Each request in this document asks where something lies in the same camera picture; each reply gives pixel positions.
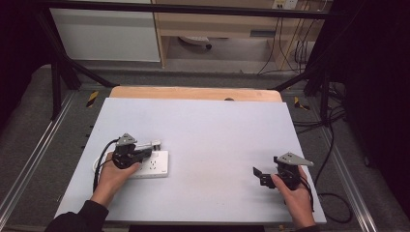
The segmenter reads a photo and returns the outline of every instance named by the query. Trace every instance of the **floor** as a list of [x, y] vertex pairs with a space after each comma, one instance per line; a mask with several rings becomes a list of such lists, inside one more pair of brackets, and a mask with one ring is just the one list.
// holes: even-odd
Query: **floor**
[[[85, 62], [90, 69], [95, 70], [106, 79], [123, 85], [166, 85], [166, 86], [197, 86], [197, 87], [228, 87], [266, 89], [274, 87], [291, 76], [297, 74], [297, 64], [290, 61], [295, 71], [275, 71], [275, 63], [269, 63], [270, 49], [262, 40], [232, 40], [211, 39], [213, 48], [207, 50], [191, 44], [186, 44], [177, 38], [171, 41], [167, 66], [139, 63], [107, 63]], [[73, 104], [67, 111], [65, 120], [53, 134], [52, 141], [43, 153], [43, 159], [38, 162], [27, 183], [25, 190], [19, 196], [19, 201], [12, 205], [13, 212], [8, 215], [4, 231], [43, 231], [47, 223], [54, 217], [58, 200], [64, 194], [65, 188], [75, 170], [76, 160], [82, 153], [87, 142], [87, 134], [92, 131], [103, 99], [109, 95], [109, 89], [96, 85], [85, 76], [80, 77], [83, 86], [73, 93]], [[8, 126], [0, 134], [0, 164], [10, 166], [2, 168], [0, 198], [6, 199], [10, 188], [18, 178], [19, 171], [25, 162], [31, 158], [38, 141], [50, 124], [51, 115], [51, 85], [47, 69], [38, 70], [33, 75], [21, 105], [13, 113]], [[318, 98], [306, 98], [302, 92], [305, 82], [301, 81], [290, 89], [283, 91], [282, 97], [288, 103], [291, 117], [294, 121], [317, 121], [313, 110]], [[93, 107], [85, 107], [92, 91], [98, 90], [99, 96]], [[300, 104], [309, 106], [310, 110], [295, 107], [295, 97]], [[331, 101], [335, 107], [337, 101]], [[360, 144], [349, 128], [348, 121], [339, 120], [334, 123], [337, 150], [346, 162], [354, 178], [366, 208], [377, 226], [377, 231], [410, 231], [409, 219], [400, 210], [395, 199], [377, 169], [368, 168], [364, 164], [364, 155]], [[324, 130], [316, 129], [299, 134], [301, 146], [307, 159], [322, 163], [329, 150]], [[329, 159], [320, 177], [317, 189], [320, 192], [331, 192], [348, 200], [346, 186], [337, 172], [336, 159]], [[319, 166], [311, 168], [315, 176]], [[323, 197], [324, 210], [335, 218], [348, 217], [344, 204], [332, 197]], [[337, 223], [328, 220], [321, 225], [324, 231], [365, 231], [360, 219], [353, 216], [347, 223]], [[125, 231], [121, 225], [108, 224], [106, 231]], [[265, 231], [279, 231], [278, 225], [265, 228]]]

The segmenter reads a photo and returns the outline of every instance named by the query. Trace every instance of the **black sleeve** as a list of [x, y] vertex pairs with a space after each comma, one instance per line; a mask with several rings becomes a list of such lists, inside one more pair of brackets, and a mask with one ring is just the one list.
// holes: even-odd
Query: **black sleeve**
[[295, 232], [320, 232], [320, 228], [318, 225], [312, 225], [309, 227], [298, 229]]
[[56, 217], [44, 232], [101, 232], [108, 210], [91, 200], [75, 214], [68, 212]]

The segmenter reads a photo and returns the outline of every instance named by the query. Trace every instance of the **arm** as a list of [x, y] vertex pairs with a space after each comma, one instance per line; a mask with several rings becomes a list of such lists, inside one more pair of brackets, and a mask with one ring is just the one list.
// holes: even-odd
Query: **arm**
[[[111, 160], [111, 157], [112, 153], [109, 153], [105, 160]], [[139, 163], [135, 163], [127, 169], [119, 169], [112, 161], [104, 164], [96, 190], [78, 214], [68, 212], [56, 217], [44, 232], [101, 232], [105, 218], [108, 216], [107, 208], [115, 193], [138, 169], [138, 166]]]
[[[300, 166], [299, 172], [302, 177], [307, 178], [307, 175]], [[283, 180], [274, 174], [272, 175], [272, 181], [283, 196], [297, 231], [319, 231], [318, 226], [314, 222], [308, 190], [302, 184], [299, 184], [295, 190], [290, 190]]]

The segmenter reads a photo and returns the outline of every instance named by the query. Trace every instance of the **human hand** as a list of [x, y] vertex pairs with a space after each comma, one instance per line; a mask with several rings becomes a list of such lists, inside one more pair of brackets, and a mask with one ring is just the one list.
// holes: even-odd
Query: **human hand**
[[115, 193], [121, 188], [121, 186], [127, 181], [127, 179], [138, 169], [139, 162], [134, 163], [132, 166], [126, 169], [120, 169], [115, 166], [112, 159], [112, 152], [108, 153], [102, 166], [102, 172], [100, 174], [99, 184], [93, 193], [90, 200], [95, 201], [106, 208], [112, 201]]
[[[302, 167], [298, 166], [298, 168], [301, 176], [307, 179]], [[278, 175], [272, 174], [271, 177], [286, 202], [296, 229], [315, 225], [308, 190], [302, 184], [299, 184], [295, 190], [290, 190]]]

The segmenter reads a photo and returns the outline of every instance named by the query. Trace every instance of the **gray carpet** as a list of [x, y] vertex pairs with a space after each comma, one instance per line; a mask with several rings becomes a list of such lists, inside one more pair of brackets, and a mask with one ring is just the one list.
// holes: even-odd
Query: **gray carpet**
[[[231, 87], [266, 89], [281, 83], [286, 76], [226, 73], [180, 73], [180, 72], [99, 72], [103, 77], [123, 85], [160, 85], [160, 86], [196, 86], [196, 87]], [[85, 107], [93, 91], [93, 81], [82, 78], [86, 84], [76, 93], [73, 105], [64, 122], [55, 134], [44, 158], [37, 167], [29, 185], [18, 201], [7, 226], [33, 225], [46, 226], [54, 217], [58, 207], [57, 199], [64, 194], [73, 175], [81, 153], [86, 145], [87, 136], [99, 114], [103, 99], [109, 95], [109, 89], [98, 88], [99, 95], [93, 107]], [[283, 100], [288, 103], [291, 117], [295, 121], [316, 121], [311, 110], [294, 107], [294, 95], [301, 102], [308, 100], [298, 90], [304, 83], [283, 92]], [[39, 141], [51, 116], [50, 76], [39, 71], [33, 76], [29, 90], [20, 107], [14, 112], [8, 126], [0, 136], [0, 169], [2, 177], [0, 198], [4, 199], [12, 186], [19, 170]], [[335, 123], [337, 146], [343, 154], [350, 171], [380, 231], [410, 231], [410, 223], [400, 210], [389, 192], [377, 169], [367, 168], [359, 144], [357, 144], [348, 122]], [[311, 130], [299, 135], [302, 149], [307, 159], [320, 164], [325, 158], [328, 147], [321, 130]], [[310, 169], [312, 176], [317, 174], [319, 165]], [[318, 186], [318, 192], [332, 192], [345, 199], [346, 194], [336, 173], [332, 159], [324, 169]], [[346, 218], [347, 211], [337, 199], [325, 197], [324, 210], [335, 218]], [[362, 231], [356, 217], [352, 221], [340, 224], [329, 220], [321, 226], [323, 230]]]

